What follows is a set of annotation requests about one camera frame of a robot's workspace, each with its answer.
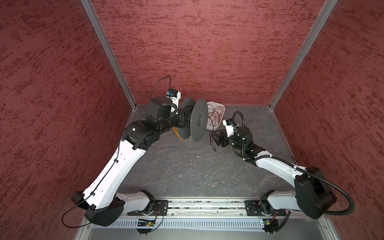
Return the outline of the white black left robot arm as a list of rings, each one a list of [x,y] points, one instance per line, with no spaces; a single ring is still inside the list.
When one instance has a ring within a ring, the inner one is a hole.
[[[91,224],[107,227],[119,218],[124,209],[130,213],[147,208],[151,201],[149,195],[138,192],[121,198],[117,195],[118,188],[161,134],[173,127],[186,127],[187,115],[184,110],[179,110],[167,118],[146,116],[124,129],[115,153],[98,177],[84,191],[75,192],[72,196],[75,206],[86,211],[85,217]]]

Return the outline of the grey perforated cable spool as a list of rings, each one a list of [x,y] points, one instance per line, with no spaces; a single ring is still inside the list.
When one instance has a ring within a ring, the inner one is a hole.
[[[186,116],[186,126],[177,128],[179,137],[183,140],[192,137],[195,142],[199,142],[205,133],[208,123],[208,104],[205,99],[199,99],[197,102],[188,97],[180,105],[181,110]]]

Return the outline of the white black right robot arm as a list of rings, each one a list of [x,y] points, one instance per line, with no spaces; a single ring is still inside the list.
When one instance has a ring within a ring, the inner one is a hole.
[[[294,188],[285,192],[271,190],[262,195],[259,209],[263,215],[271,216],[278,210],[293,210],[318,219],[336,203],[337,197],[331,186],[322,181],[324,176],[319,169],[307,169],[278,158],[257,146],[248,128],[245,133],[243,139],[241,132],[229,135],[221,130],[213,133],[212,137],[218,146],[232,147],[246,163],[273,173]]]

